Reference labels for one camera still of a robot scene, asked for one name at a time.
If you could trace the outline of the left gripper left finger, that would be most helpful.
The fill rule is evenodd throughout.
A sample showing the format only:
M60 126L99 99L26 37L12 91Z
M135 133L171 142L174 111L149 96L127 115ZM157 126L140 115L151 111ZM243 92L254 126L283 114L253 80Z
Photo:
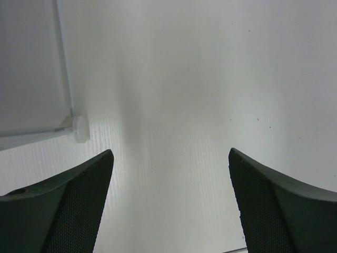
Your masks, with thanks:
M1 252L93 252L113 164L106 150L1 196Z

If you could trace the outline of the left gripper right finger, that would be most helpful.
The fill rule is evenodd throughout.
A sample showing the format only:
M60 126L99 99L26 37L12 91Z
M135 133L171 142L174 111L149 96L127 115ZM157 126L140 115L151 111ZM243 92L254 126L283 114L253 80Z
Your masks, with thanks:
M232 148L229 172L248 252L336 252L336 192Z

